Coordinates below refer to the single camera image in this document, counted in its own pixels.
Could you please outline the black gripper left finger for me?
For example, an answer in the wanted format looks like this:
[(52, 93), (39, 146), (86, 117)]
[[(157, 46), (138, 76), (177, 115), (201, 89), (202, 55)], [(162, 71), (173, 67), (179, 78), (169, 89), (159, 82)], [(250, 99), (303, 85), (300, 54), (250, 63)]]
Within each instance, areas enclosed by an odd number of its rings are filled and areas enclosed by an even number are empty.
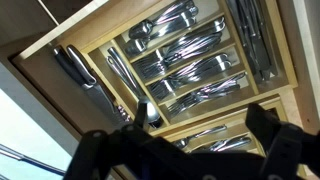
[(85, 133), (68, 166), (63, 180), (103, 180), (113, 166), (123, 164), (137, 147), (129, 141), (125, 130), (140, 129), (147, 117), (147, 103), (139, 102), (133, 123), (108, 134), (104, 130)]

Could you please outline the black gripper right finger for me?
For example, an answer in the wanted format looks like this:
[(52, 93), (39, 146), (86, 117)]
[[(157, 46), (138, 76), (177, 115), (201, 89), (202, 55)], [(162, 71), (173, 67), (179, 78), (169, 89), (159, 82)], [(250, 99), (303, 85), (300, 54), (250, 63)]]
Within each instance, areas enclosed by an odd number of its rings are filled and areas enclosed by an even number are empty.
[(297, 125), (280, 121), (257, 103), (248, 105), (245, 124), (266, 152), (261, 179), (297, 180), (300, 164), (320, 176), (320, 132), (309, 134)]

